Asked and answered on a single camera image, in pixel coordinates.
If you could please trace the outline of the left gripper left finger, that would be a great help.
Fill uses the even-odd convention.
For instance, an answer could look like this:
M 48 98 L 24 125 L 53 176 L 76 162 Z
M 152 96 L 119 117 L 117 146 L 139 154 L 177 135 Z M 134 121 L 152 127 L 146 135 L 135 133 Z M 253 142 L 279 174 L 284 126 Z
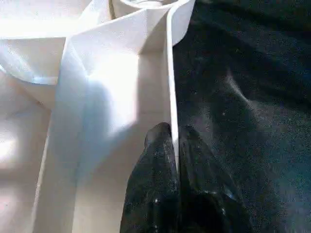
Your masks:
M 151 128 L 127 183 L 122 233 L 175 233 L 179 217 L 179 184 L 171 127 Z

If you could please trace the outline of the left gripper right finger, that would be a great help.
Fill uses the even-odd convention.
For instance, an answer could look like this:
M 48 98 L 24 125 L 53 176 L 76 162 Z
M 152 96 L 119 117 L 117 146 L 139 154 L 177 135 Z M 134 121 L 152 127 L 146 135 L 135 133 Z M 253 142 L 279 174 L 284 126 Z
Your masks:
M 251 233 L 233 179 L 192 126 L 179 129 L 179 173 L 185 233 Z

